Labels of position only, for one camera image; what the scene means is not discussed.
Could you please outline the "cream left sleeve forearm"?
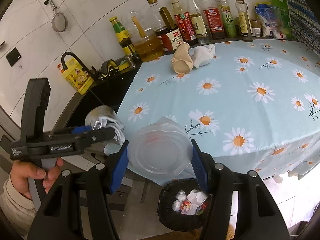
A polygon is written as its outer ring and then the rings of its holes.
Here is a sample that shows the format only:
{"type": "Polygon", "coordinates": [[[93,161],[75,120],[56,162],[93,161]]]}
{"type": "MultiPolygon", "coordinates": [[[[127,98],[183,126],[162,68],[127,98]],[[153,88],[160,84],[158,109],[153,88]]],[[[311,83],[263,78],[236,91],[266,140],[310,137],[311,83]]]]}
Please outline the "cream left sleeve forearm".
{"type": "Polygon", "coordinates": [[[32,200],[21,195],[13,186],[9,177],[3,185],[1,210],[10,226],[23,239],[27,239],[36,210],[32,200]]]}

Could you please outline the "person's left hand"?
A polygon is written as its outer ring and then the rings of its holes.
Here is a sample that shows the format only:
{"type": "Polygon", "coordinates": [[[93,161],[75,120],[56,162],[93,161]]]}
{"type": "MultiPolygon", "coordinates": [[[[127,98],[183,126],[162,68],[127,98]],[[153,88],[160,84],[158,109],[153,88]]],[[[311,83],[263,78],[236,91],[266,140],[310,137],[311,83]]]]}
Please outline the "person's left hand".
{"type": "Polygon", "coordinates": [[[48,193],[52,185],[61,173],[63,160],[57,158],[54,168],[48,172],[42,168],[37,167],[35,164],[26,161],[14,161],[10,172],[10,180],[13,187],[24,197],[32,200],[29,190],[28,178],[40,180],[45,192],[48,193]]]}

